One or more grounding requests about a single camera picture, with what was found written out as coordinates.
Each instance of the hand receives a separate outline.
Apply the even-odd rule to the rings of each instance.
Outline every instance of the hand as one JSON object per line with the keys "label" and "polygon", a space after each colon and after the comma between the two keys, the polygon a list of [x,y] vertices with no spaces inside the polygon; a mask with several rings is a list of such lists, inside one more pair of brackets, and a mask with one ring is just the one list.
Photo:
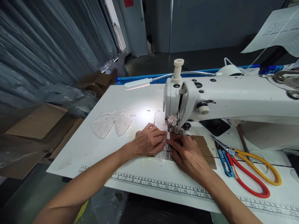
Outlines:
{"label": "hand", "polygon": [[136,137],[131,141],[130,147],[135,156],[154,156],[162,151],[167,137],[166,131],[159,130],[154,124],[148,123],[147,126],[136,133]]}
{"label": "hand", "polygon": [[183,135],[177,135],[174,137],[174,140],[181,140],[183,143],[183,146],[180,146],[172,140],[166,140],[166,142],[174,149],[172,157],[178,167],[196,180],[200,185],[205,185],[205,182],[207,182],[215,172],[213,172],[207,164],[196,141],[191,137]]}

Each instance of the red sticker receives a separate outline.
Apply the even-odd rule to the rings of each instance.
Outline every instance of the red sticker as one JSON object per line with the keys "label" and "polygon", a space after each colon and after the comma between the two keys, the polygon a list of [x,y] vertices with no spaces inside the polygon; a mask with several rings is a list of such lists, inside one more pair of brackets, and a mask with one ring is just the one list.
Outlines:
{"label": "red sticker", "polygon": [[124,0],[125,1],[125,7],[131,7],[134,6],[134,0]]}

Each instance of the ruler markings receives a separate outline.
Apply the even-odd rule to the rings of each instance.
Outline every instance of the ruler markings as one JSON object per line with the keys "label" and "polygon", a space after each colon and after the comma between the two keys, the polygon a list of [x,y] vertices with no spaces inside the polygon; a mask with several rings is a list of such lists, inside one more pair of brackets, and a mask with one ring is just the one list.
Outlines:
{"label": "ruler markings", "polygon": [[[89,166],[82,165],[78,173],[82,173]],[[206,202],[215,203],[212,196],[203,187],[194,187],[191,185],[178,184],[171,181],[165,181],[145,176],[139,176],[123,172],[114,172],[109,178],[125,184],[144,187],[148,189],[176,194],[184,197],[194,198]],[[237,195],[237,197],[252,211],[271,216],[293,219],[299,221],[299,207],[278,202],[270,202],[259,198],[250,198]]]}

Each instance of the lace appliqué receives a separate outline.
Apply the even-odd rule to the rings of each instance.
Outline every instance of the lace appliqué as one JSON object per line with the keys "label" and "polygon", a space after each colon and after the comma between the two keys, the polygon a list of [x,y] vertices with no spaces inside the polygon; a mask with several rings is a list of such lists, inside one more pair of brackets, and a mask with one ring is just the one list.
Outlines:
{"label": "lace appliqu\u00e9", "polygon": [[91,124],[92,131],[99,138],[105,138],[115,124],[118,136],[122,136],[132,122],[132,117],[135,117],[134,111],[122,110],[120,112],[106,112],[99,115]]}

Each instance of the white sewing machine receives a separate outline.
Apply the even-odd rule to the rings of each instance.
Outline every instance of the white sewing machine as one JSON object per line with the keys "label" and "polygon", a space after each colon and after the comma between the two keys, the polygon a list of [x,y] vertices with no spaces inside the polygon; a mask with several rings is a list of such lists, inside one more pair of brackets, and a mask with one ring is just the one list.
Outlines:
{"label": "white sewing machine", "polygon": [[171,115],[178,118],[173,126],[191,135],[188,130],[192,123],[186,127],[187,121],[250,121],[242,130],[247,140],[257,147],[299,150],[298,72],[229,76],[236,73],[233,68],[221,69],[214,77],[181,78],[183,62],[182,59],[174,61],[174,76],[167,79],[164,88],[165,119]]}

